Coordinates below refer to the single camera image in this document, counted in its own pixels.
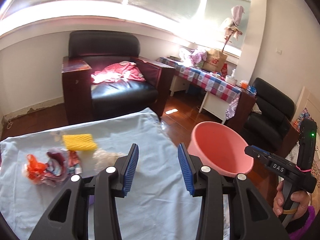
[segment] purple sleeve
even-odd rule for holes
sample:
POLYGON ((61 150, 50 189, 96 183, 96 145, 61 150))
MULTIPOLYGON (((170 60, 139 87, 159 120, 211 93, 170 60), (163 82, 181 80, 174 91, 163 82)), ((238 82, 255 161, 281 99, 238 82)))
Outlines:
POLYGON ((316 212, 313 206, 309 206, 308 211, 309 211, 309 217, 306 223, 304 224, 304 226, 298 229, 297 231, 289 234, 289 237, 291 240, 299 240, 303 236, 303 234, 308 230, 308 228, 311 226, 313 220, 316 217, 316 212))

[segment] pink cloth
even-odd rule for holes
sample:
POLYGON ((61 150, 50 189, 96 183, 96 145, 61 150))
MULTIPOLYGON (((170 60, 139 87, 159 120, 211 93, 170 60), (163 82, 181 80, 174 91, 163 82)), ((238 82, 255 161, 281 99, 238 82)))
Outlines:
POLYGON ((136 64, 129 61, 122 61, 105 67, 102 71, 96 71, 91 77, 95 84, 101 82, 117 82, 120 79, 127 81, 135 80, 145 82, 140 70, 135 66, 136 64))
POLYGON ((190 55, 191 63, 193 66, 196 66, 200 61, 207 60, 207 52, 204 49, 196 49, 190 55))
POLYGON ((231 9, 232 20, 236 26, 240 25, 242 14, 244 13, 244 8, 241 5, 236 5, 231 9))

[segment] pink bowl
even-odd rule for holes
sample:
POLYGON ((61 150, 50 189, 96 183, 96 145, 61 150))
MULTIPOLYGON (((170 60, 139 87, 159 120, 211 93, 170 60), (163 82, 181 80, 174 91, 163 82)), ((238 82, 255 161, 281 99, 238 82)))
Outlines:
POLYGON ((219 174, 235 177, 252 170, 253 158, 244 153, 246 146, 246 141, 229 127, 201 122, 192 130, 188 152, 219 174))

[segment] black leather armchair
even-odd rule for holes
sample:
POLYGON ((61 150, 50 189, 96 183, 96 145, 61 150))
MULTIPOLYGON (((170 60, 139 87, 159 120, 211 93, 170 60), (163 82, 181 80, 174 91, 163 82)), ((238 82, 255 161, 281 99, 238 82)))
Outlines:
POLYGON ((256 78, 253 87, 257 90, 256 97, 243 92, 235 116, 226 125, 239 133, 249 145, 286 157, 299 137, 290 123, 295 104, 261 78, 256 78), (262 114, 251 111, 255 102, 262 114))
POLYGON ((75 31, 64 58, 62 85, 69 124, 109 119, 150 107, 160 117, 175 69, 139 57, 138 39, 129 33, 75 31), (146 82, 119 80, 92 84, 91 74, 106 66, 131 61, 146 82))

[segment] table drawer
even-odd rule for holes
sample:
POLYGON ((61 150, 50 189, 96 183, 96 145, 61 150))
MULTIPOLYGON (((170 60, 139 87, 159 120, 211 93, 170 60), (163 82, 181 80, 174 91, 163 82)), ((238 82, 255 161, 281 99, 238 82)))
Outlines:
POLYGON ((170 91, 176 92, 181 90, 187 90, 189 88, 189 85, 190 81, 178 76, 173 76, 170 91))

